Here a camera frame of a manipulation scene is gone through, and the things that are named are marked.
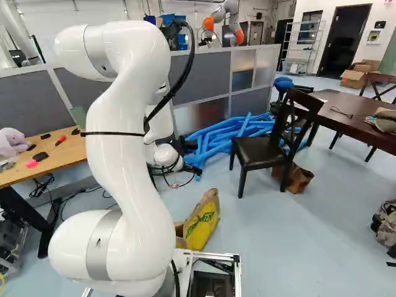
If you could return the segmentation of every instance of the bag on floor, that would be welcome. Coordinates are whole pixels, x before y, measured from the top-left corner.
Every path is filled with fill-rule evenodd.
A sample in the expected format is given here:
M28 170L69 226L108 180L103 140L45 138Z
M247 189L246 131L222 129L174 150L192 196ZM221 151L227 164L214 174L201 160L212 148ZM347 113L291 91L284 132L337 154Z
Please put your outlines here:
M216 229L220 219L218 189L207 191L183 222L175 222L176 247L201 251Z
M283 167L273 167L272 168L272 177L278 179L279 181L282 180L283 176ZM305 170L301 168L296 163L293 162L293 167L289 173L289 182L287 185L287 189L292 192L293 194L299 194L304 192L307 185L311 182L312 178L315 175L310 172L309 170Z
M396 244L396 199L381 204L372 216L371 229L381 244L389 248Z

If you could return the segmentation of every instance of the brown paper bag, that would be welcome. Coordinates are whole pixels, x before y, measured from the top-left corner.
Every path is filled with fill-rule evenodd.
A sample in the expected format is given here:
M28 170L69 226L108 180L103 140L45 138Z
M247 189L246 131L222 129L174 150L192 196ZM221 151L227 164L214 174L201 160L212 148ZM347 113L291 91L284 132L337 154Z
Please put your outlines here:
M216 229L220 219L218 189L207 191L183 222L175 222L176 247L201 251Z
M272 168L272 177L278 179L279 181L282 179L283 175L283 167L274 167ZM290 170L289 174L289 182L287 185L287 189L293 194L298 194L304 192L305 188L309 184L309 182L314 178L314 174L309 170L305 170L301 168L296 163L293 162L293 167Z

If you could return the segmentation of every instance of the blue stool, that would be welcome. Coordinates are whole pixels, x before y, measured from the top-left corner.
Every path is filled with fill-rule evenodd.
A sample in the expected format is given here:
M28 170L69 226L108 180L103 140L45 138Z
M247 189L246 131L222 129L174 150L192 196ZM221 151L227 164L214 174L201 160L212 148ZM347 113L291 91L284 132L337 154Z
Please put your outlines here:
M270 103L270 111L272 114L276 115L278 114L279 106L282 104L285 93L289 90L289 88L293 88L295 85L292 79L285 76L277 77L274 80L273 85L278 90L279 96L276 102Z

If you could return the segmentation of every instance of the red screwdriver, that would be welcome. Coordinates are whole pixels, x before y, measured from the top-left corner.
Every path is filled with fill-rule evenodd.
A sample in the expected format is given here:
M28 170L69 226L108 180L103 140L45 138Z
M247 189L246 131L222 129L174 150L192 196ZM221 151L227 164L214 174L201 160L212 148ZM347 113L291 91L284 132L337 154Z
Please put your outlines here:
M56 142L55 142L55 146L50 150L50 152L52 152L53 149L55 149L59 144L61 144L62 142L64 142L66 140L66 136L62 135Z

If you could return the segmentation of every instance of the plush toy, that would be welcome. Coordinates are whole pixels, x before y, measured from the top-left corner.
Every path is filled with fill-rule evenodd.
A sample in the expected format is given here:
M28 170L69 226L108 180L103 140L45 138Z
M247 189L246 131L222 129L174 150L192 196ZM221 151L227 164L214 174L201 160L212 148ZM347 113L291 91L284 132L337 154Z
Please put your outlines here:
M30 142L25 140L25 135L14 128L0 130L0 156L15 157L18 153L29 148Z

